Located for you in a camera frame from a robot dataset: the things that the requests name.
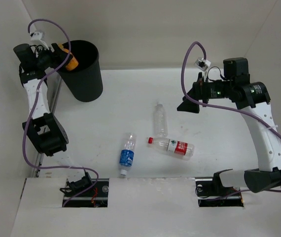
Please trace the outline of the orange juice bottle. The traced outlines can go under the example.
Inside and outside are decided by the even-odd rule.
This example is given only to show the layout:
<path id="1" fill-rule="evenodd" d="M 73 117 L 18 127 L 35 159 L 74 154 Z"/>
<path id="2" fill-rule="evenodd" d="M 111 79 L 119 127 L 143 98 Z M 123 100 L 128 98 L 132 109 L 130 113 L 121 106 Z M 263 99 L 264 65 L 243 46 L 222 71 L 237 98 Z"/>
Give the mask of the orange juice bottle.
<path id="1" fill-rule="evenodd" d="M 59 44 L 58 46 L 63 52 L 70 53 L 69 62 L 65 65 L 65 69 L 69 72 L 75 70 L 79 65 L 78 60 L 74 57 L 74 55 L 67 48 L 64 48 L 64 46 L 62 44 Z"/>

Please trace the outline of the clear unlabelled plastic bottle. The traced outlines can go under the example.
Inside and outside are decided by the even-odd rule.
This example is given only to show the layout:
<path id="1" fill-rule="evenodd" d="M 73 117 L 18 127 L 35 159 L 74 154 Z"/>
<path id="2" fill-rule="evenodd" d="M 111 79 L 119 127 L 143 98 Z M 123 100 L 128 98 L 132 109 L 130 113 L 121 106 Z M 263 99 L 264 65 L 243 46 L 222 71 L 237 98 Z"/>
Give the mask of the clear unlabelled plastic bottle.
<path id="1" fill-rule="evenodd" d="M 154 135 L 156 137 L 168 136 L 166 111 L 164 106 L 160 103 L 157 103 L 156 106 L 154 107 L 153 127 L 154 127 Z"/>

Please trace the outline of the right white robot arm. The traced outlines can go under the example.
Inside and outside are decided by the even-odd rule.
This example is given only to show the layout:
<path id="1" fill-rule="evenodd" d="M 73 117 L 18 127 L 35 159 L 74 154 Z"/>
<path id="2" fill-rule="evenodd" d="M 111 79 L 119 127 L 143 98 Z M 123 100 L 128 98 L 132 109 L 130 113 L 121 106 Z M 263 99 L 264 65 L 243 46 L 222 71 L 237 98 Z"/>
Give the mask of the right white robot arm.
<path id="1" fill-rule="evenodd" d="M 242 182 L 251 192 L 277 193 L 281 186 L 281 135 L 272 116 L 271 98 L 261 82 L 251 82 L 248 60 L 244 57 L 223 60 L 220 80 L 209 81 L 201 73 L 186 91 L 181 68 L 180 83 L 184 94 L 179 112 L 199 113 L 200 107 L 212 107 L 240 113 L 255 145 L 258 168 L 242 172 Z"/>

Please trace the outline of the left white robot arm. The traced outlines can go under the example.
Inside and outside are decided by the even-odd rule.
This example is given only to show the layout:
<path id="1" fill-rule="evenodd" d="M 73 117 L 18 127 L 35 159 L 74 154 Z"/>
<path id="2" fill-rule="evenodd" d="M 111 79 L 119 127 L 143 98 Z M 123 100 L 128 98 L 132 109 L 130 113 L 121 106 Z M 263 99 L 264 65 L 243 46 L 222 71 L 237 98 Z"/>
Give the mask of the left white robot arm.
<path id="1" fill-rule="evenodd" d="M 30 140 L 39 154 L 53 156 L 55 153 L 64 152 L 67 149 L 69 139 L 66 131 L 50 111 L 47 99 L 47 77 L 45 70 L 53 68 L 54 71 L 64 69 L 74 58 L 69 51 L 64 51 L 56 44 L 51 50 L 44 44 L 32 49 L 32 46 L 24 43 L 14 47 L 13 51 L 20 60 L 19 77 L 28 96 L 29 115 L 27 121 L 22 124 L 23 157 L 32 168 L 41 170 L 41 166 L 29 161 L 26 154 L 26 141 Z"/>

